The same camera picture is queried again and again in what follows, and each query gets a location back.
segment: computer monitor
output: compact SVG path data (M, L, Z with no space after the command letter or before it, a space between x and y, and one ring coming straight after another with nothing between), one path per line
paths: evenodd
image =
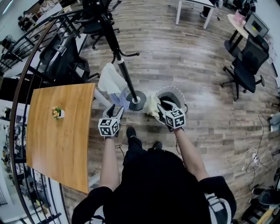
M257 35L264 37L269 31L267 25L254 12L251 13L250 18L244 25L244 29L254 37Z

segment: black pole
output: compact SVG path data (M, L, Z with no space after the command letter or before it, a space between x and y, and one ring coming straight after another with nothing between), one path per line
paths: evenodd
M129 108L134 111L141 110L147 98L143 92L135 91L133 88L130 76L124 63L124 59L121 56L122 53L120 51L119 43L112 26L114 22L110 20L111 16L108 13L108 8L105 8L102 1L100 0L90 0L89 5L91 7L91 11L94 14L94 17L96 17L96 19L102 26L104 36L106 37L112 53L117 59L117 63L122 72L122 75L127 82L128 88L130 90L130 94L126 98L128 101L130 101Z

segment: shoe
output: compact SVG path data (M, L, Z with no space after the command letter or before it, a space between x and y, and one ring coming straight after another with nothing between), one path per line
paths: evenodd
M136 131L135 131L135 129L133 128L133 127L128 127L127 129L126 129L126 136L127 136L127 138L128 139L130 139L131 137L136 137Z
M206 19L206 16L203 14L203 12L200 13L200 17L202 17L203 19Z
M162 149L162 144L161 144L161 142L155 142L155 143L153 144L152 149L159 149L159 150L161 150L161 149Z

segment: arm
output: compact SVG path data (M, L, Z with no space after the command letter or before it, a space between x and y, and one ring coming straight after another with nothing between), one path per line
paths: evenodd
M210 177L205 169L200 154L196 151L194 145L187 138L185 132L181 128L178 128L174 129L174 134L176 135L182 158L188 171L195 175L198 181Z
M40 13L43 15L45 14L44 10L40 7Z
M100 187L109 187L114 191L119 186L119 166L115 150L114 137L107 137L100 173Z

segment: black shirt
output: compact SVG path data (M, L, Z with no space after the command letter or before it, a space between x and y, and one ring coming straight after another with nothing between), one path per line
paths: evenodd
M204 193L236 202L223 177L197 181L182 160L163 150L149 150L124 166L122 182L92 190L75 209L73 224L84 224L103 205L105 223L211 223Z

